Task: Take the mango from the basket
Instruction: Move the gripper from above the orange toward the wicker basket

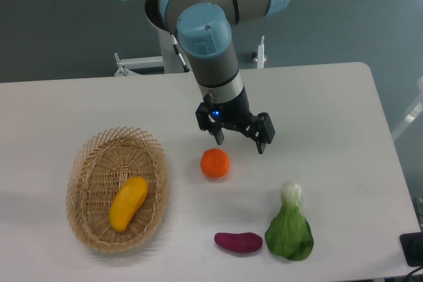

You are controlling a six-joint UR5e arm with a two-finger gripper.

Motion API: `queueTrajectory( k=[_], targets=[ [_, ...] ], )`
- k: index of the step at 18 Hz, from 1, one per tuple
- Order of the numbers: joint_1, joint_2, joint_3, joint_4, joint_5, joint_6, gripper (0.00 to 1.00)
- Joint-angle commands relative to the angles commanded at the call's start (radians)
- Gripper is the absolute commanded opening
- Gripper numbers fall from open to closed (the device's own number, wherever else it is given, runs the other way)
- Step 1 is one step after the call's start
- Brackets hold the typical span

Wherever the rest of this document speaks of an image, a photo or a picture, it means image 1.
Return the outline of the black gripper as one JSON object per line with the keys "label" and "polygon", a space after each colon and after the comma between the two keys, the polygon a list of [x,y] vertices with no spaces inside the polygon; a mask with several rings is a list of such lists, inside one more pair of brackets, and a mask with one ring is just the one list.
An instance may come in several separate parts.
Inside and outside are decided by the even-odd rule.
{"label": "black gripper", "polygon": [[267,112],[257,115],[251,113],[245,87],[236,97],[223,103],[212,102],[212,95],[206,94],[195,115],[200,130],[212,135],[218,145],[224,140],[221,123],[226,129],[235,129],[235,126],[240,128],[245,137],[255,142],[259,154],[264,153],[276,134]]}

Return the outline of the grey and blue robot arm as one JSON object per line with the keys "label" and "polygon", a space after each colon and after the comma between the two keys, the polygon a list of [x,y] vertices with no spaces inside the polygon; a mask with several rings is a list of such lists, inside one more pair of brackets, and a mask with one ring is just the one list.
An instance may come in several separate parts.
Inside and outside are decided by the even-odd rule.
{"label": "grey and blue robot arm", "polygon": [[234,25],[283,10],[289,0],[157,0],[164,29],[176,40],[194,74],[203,101],[196,110],[199,128],[224,140],[223,130],[238,131],[259,153],[275,129],[266,112],[252,114],[232,41]]}

